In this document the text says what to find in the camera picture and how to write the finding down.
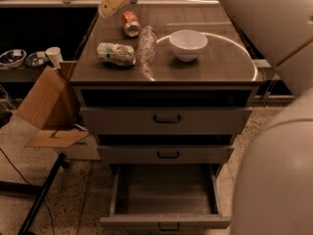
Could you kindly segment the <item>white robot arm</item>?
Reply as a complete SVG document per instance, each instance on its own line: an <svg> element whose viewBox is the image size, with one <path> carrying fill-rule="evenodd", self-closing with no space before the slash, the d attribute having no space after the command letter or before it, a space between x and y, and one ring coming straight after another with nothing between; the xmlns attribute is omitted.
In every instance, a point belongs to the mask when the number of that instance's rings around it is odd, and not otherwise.
<svg viewBox="0 0 313 235"><path fill-rule="evenodd" d="M313 0L218 0L293 100L243 155L230 235L313 235Z"/></svg>

